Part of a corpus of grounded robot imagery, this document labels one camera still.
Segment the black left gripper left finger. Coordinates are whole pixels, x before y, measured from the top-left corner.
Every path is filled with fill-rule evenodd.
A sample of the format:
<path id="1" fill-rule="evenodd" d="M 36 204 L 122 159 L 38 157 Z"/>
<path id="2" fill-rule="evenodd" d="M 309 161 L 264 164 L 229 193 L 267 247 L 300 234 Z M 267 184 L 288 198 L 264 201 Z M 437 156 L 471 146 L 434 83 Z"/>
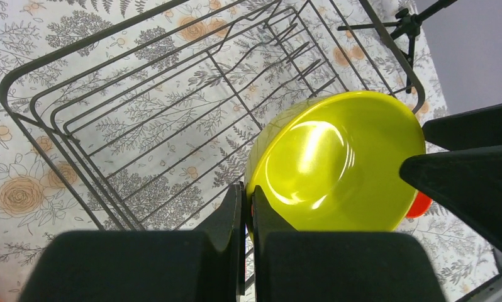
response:
<path id="1" fill-rule="evenodd" d="M 193 230 L 71 231 L 38 260 L 21 301 L 238 301 L 245 287 L 242 184 Z"/>

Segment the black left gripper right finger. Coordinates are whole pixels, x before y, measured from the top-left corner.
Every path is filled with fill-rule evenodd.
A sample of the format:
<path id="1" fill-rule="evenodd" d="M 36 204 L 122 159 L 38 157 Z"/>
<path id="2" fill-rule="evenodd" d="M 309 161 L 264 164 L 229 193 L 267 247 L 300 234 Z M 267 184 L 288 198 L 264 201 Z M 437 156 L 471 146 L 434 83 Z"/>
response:
<path id="1" fill-rule="evenodd" d="M 395 232 L 304 232 L 250 198 L 257 301 L 444 301 L 420 243 Z"/>

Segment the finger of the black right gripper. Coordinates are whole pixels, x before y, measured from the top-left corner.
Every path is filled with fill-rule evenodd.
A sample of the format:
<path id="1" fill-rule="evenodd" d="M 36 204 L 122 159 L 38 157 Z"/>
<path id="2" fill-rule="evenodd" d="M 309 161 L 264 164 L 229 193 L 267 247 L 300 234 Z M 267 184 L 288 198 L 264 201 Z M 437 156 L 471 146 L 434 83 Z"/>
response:
<path id="1" fill-rule="evenodd" d="M 399 174 L 502 252 L 502 145 L 416 155 Z"/>
<path id="2" fill-rule="evenodd" d="M 426 141 L 449 151 L 502 145 L 502 103 L 430 120 L 422 130 Z"/>

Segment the orange bowl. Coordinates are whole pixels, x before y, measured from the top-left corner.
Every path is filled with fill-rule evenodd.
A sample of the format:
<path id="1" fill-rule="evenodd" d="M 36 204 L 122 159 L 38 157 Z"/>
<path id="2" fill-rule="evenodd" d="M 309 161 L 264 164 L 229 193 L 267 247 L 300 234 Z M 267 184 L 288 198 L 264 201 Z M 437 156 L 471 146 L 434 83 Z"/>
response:
<path id="1" fill-rule="evenodd" d="M 406 218 L 418 218 L 423 216 L 432 204 L 432 199 L 421 191 L 417 192 L 415 200 L 409 211 L 405 215 Z"/>

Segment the yellow green bowl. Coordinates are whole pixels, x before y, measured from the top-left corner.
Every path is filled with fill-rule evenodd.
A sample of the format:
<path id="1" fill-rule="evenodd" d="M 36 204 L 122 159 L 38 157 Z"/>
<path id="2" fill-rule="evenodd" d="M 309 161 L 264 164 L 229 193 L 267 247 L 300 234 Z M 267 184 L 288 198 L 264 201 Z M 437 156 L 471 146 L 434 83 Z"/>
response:
<path id="1" fill-rule="evenodd" d="M 401 164 L 426 151 L 400 100 L 375 91 L 309 98 L 276 114 L 249 152 L 245 194 L 262 191 L 297 230 L 390 232 L 418 191 Z"/>

